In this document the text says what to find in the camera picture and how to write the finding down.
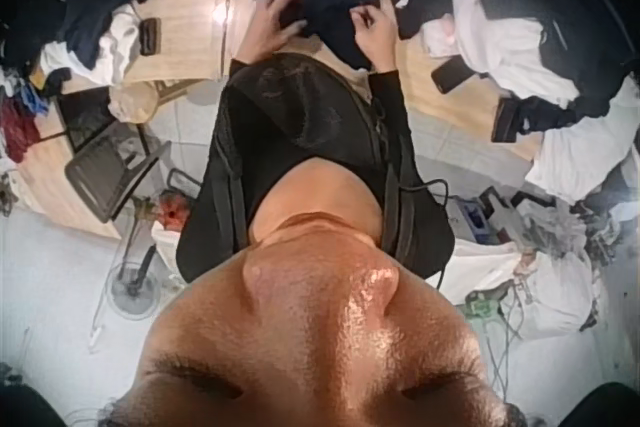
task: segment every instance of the person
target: person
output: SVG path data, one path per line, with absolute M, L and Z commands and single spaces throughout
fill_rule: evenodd
M 154 322 L 133 386 L 100 425 L 513 425 L 472 330 L 424 281 L 453 236 L 415 171 L 394 22 L 374 6 L 350 12 L 376 70 L 365 104 L 318 63 L 273 54 L 305 24 L 280 27 L 296 1 L 257 2 L 180 241 L 192 283 Z M 372 137 L 350 117 L 360 107 L 383 122 Z M 361 145 L 374 134 L 388 163 Z

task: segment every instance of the chair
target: chair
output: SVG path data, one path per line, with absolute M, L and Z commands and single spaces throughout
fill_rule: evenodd
M 114 122 L 104 132 L 85 145 L 65 167 L 65 175 L 78 196 L 103 223 L 114 220 L 136 187 L 149 173 L 171 142 L 164 142 L 153 153 L 149 151 L 144 131 L 136 126 L 145 158 L 130 167 L 137 155 L 120 152 L 122 134 L 135 134 L 127 124 Z

